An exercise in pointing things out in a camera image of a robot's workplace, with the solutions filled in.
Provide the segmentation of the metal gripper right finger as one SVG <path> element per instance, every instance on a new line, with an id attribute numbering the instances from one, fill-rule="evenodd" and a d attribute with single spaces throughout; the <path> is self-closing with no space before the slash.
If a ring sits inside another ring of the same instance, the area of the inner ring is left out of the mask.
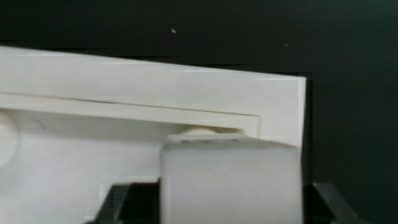
<path id="1" fill-rule="evenodd" d="M 331 183 L 304 186 L 304 224 L 363 224 Z"/>

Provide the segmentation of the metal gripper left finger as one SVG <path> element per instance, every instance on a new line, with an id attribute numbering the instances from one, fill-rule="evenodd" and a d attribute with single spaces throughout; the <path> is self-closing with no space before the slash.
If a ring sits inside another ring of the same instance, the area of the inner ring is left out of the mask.
<path id="1" fill-rule="evenodd" d="M 160 183 L 114 185 L 87 224 L 160 224 Z"/>

